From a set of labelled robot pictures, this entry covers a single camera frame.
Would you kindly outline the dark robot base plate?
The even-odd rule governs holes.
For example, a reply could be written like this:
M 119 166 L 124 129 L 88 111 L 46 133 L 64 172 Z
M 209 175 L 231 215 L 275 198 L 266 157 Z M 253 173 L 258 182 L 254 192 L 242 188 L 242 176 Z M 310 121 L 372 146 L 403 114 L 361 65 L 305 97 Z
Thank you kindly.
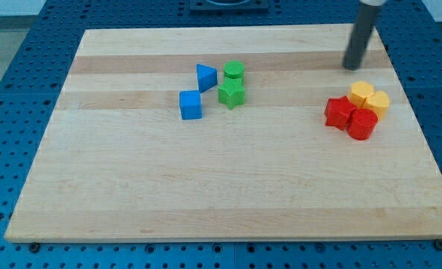
M 189 11 L 252 11 L 268 10 L 270 0 L 189 0 Z

